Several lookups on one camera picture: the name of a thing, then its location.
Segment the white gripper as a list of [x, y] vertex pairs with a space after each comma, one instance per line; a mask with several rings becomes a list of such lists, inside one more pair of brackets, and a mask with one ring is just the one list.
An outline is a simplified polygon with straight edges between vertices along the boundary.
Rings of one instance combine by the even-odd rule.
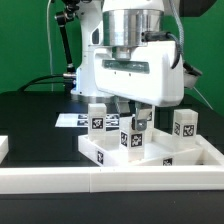
[[114, 102], [118, 113], [130, 112], [128, 99], [138, 101], [132, 119], [134, 130], [146, 130], [151, 105], [176, 106], [183, 99], [182, 59], [174, 69], [171, 68], [175, 53], [174, 41], [149, 42], [147, 46], [135, 48], [130, 60], [131, 63], [146, 64], [146, 70], [128, 68], [122, 71], [116, 68], [117, 62], [112, 58], [111, 48], [101, 47], [94, 51], [96, 86], [100, 91], [116, 95]]

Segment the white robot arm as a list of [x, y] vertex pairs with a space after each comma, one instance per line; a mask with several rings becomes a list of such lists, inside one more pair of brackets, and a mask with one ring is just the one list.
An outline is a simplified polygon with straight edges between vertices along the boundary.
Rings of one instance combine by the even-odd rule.
[[200, 72], [183, 59], [182, 17], [200, 17], [217, 0], [81, 0], [82, 62], [74, 94], [115, 101], [146, 129], [153, 106], [180, 104], [186, 77]]

